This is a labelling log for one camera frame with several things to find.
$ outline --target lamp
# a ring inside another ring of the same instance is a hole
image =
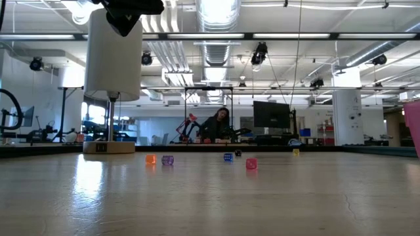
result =
[[[106,10],[92,12],[89,23],[85,96],[110,101],[108,142],[85,142],[85,153],[132,153],[134,142],[113,142],[114,105],[140,98],[142,25],[121,37],[106,21]]]

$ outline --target blue box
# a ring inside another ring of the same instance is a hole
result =
[[[225,153],[223,156],[224,161],[233,161],[234,155],[233,153]]]
[[[301,137],[310,137],[310,128],[302,128],[299,130]]]

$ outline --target purple die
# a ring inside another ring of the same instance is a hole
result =
[[[173,156],[172,155],[164,155],[162,157],[162,164],[163,165],[172,165],[173,164]]]

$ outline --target ceiling duct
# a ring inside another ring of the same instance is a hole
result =
[[[411,21],[409,24],[406,24],[400,31],[403,32],[419,32],[420,31],[420,18],[416,18],[415,20]],[[367,61],[370,61],[387,51],[400,46],[401,44],[405,43],[405,40],[401,41],[386,41],[386,42],[378,42],[374,43],[367,48],[361,50],[360,52],[357,52],[356,54],[350,56],[346,60],[346,66],[339,67],[341,69],[359,66],[360,64],[363,64]]]
[[[201,32],[234,31],[240,15],[240,0],[196,0],[197,18]],[[226,77],[231,45],[204,45],[202,48],[204,76],[208,81],[220,83]]]

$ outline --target person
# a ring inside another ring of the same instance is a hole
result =
[[[209,117],[200,128],[201,139],[209,138],[211,142],[215,142],[216,138],[223,139],[223,130],[229,127],[229,110],[220,108],[216,114]]]

